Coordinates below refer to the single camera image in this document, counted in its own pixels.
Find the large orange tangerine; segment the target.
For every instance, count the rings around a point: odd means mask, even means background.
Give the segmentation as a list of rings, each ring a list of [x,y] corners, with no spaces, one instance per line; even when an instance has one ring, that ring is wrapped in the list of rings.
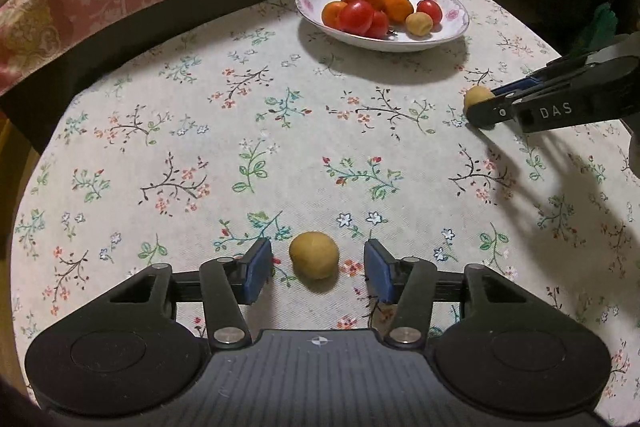
[[[383,0],[383,4],[388,20],[394,25],[403,25],[407,17],[414,12],[409,0]]]

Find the small orange fruit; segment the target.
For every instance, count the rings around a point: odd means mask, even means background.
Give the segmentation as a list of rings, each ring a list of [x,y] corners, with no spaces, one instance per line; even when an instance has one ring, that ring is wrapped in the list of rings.
[[[340,30],[340,14],[347,5],[344,1],[332,1],[326,4],[321,12],[321,20],[324,26]]]

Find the small red cherry tomato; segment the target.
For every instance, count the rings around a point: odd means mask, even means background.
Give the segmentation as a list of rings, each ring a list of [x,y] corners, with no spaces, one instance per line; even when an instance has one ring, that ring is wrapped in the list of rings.
[[[383,11],[376,11],[372,23],[366,32],[366,37],[372,39],[386,39],[390,31],[390,21]]]

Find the floral tablecloth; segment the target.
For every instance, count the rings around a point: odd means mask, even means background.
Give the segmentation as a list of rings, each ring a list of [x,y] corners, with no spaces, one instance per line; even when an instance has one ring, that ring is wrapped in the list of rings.
[[[465,35],[418,54],[338,42],[270,0],[143,53],[66,103],[12,244],[16,350],[155,262],[178,271],[270,239],[259,329],[384,327],[362,251],[457,271],[483,263],[601,336],[599,412],[639,417],[639,182],[617,121],[473,132],[463,95],[544,66],[547,43],[491,0]],[[322,232],[332,277],[288,247]]]

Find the white floral plate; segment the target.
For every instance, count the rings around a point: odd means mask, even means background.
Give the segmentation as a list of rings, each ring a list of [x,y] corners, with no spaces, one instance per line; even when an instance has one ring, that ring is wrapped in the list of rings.
[[[372,51],[422,51],[463,36],[469,14],[458,0],[295,0],[328,36]]]

